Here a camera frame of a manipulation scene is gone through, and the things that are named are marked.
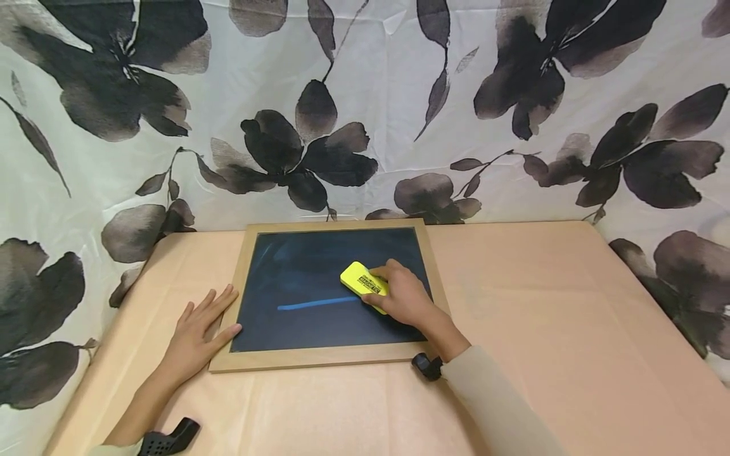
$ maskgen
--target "wooden frame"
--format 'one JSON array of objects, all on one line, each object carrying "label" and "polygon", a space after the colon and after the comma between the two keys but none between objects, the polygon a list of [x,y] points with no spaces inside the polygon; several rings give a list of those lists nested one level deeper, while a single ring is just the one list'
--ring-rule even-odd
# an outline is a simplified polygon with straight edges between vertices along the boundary
[{"label": "wooden frame", "polygon": [[[256,239],[260,233],[292,233],[303,231],[348,231],[378,228],[414,228],[420,248],[426,276],[429,280],[434,303],[449,313],[446,295],[431,250],[426,226],[421,219],[367,220],[335,223],[279,223],[249,225],[247,227],[236,272],[232,284],[243,293],[246,286],[250,261]],[[239,297],[223,314],[221,328],[236,323],[242,299]],[[229,342],[210,362],[210,372],[257,371],[277,368],[312,366],[341,366],[346,364],[386,363],[410,360],[427,350],[426,342],[402,342],[397,344],[351,345],[344,347],[319,347],[302,349],[268,350],[260,352],[231,352]]]}]

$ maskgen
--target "curtain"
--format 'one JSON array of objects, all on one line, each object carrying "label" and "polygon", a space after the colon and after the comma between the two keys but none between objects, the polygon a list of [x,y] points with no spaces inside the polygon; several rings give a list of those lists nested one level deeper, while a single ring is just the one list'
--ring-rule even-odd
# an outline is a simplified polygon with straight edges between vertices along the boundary
[{"label": "curtain", "polygon": [[0,450],[39,454],[154,244],[586,220],[730,384],[730,0],[9,0]]}]

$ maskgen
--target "chalkboard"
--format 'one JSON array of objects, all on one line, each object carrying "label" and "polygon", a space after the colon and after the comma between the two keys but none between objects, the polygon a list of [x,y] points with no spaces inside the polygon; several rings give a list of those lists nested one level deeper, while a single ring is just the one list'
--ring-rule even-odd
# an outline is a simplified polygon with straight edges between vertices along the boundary
[{"label": "chalkboard", "polygon": [[394,258],[448,312],[422,220],[250,225],[231,281],[239,301],[223,315],[241,333],[211,372],[408,360],[426,338],[360,301],[339,281],[353,262]]},{"label": "chalkboard", "polygon": [[339,281],[353,261],[368,268],[395,258],[428,277],[413,228],[260,233],[255,241],[232,352],[394,344],[426,340],[383,315]]}]

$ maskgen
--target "blue chalk mark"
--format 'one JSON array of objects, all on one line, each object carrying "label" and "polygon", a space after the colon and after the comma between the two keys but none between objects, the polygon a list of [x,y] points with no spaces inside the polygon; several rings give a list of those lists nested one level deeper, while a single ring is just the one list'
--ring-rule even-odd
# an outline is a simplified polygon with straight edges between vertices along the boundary
[{"label": "blue chalk mark", "polygon": [[306,309],[307,307],[324,306],[326,304],[338,304],[341,302],[360,301],[357,296],[348,296],[347,298],[320,299],[319,301],[309,301],[300,304],[290,304],[288,306],[278,306],[277,310],[297,310]]}]

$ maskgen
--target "yellow eraser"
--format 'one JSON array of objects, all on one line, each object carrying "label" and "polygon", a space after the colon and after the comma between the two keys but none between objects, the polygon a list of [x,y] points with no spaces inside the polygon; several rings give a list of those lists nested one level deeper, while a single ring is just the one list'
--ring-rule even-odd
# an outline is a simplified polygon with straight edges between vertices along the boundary
[{"label": "yellow eraser", "polygon": [[[372,274],[359,261],[354,261],[339,275],[342,284],[350,288],[356,295],[369,295],[375,293],[381,296],[388,294],[388,283]],[[375,310],[383,315],[387,315],[380,307],[373,306]]]}]

